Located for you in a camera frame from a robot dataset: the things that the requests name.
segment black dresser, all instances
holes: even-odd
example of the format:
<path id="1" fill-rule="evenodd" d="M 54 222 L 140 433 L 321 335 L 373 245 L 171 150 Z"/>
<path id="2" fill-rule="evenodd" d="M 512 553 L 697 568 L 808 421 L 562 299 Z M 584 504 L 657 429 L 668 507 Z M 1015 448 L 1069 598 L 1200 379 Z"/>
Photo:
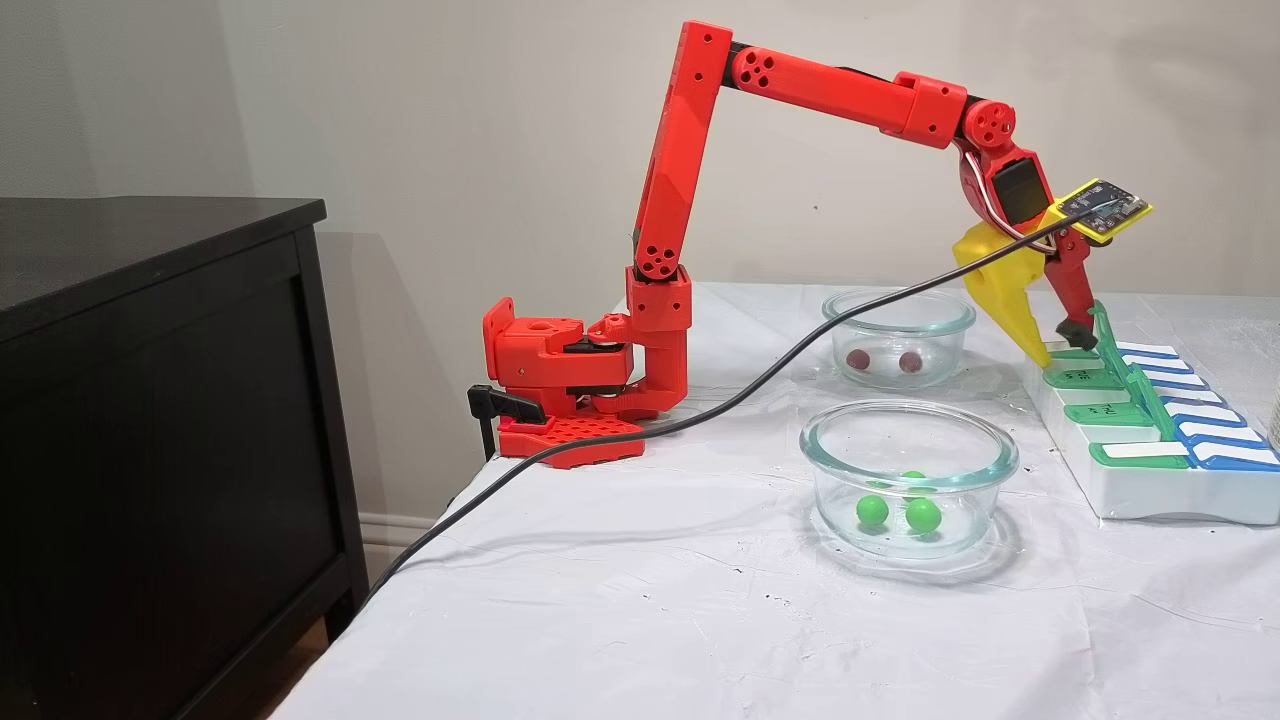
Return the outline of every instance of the black dresser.
<path id="1" fill-rule="evenodd" d="M 351 621 L 324 217 L 0 199 L 0 717 L 234 717 Z"/>

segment cabinet top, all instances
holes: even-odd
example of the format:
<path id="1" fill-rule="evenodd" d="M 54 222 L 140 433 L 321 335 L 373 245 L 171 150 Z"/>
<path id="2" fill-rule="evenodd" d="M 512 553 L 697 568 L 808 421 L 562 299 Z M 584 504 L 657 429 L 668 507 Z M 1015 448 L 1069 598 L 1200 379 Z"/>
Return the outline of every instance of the cabinet top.
<path id="1" fill-rule="evenodd" d="M 0 342 L 324 218 L 323 200 L 0 197 Z"/>

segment white pill organizer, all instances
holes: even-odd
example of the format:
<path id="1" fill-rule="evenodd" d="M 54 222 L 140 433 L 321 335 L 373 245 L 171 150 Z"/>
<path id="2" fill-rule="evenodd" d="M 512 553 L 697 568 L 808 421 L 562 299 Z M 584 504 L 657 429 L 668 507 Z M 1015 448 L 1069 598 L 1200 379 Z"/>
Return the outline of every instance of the white pill organizer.
<path id="1" fill-rule="evenodd" d="M 1100 518 L 1280 523 L 1280 456 L 1164 345 L 1121 342 L 1094 310 L 1093 351 L 1047 342 L 1021 379 Z"/>

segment circuit board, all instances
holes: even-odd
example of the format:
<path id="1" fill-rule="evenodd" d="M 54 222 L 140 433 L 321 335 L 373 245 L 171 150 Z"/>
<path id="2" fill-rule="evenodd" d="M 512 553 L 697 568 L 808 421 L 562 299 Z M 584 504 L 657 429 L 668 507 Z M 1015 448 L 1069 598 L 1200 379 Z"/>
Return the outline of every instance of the circuit board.
<path id="1" fill-rule="evenodd" d="M 1075 215 L 1110 200 L 1120 200 L 1114 205 L 1080 220 L 1075 227 L 1096 243 L 1106 243 L 1123 225 L 1137 220 L 1151 211 L 1151 205 L 1130 192 L 1101 179 L 1096 179 L 1076 190 L 1066 200 L 1059 202 L 1057 214 L 1061 218 Z"/>

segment black clamp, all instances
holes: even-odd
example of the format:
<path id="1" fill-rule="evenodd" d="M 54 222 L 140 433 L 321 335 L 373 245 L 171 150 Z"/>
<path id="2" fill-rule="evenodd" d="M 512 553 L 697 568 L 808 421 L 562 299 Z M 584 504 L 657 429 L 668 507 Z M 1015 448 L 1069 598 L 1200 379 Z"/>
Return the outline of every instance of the black clamp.
<path id="1" fill-rule="evenodd" d="M 471 416 L 480 420 L 480 441 L 484 443 L 486 462 L 498 451 L 493 441 L 493 419 L 498 415 L 506 415 L 517 423 L 547 424 L 547 413 L 543 411 L 541 404 L 493 386 L 471 386 L 467 389 L 467 405 L 471 406 Z"/>

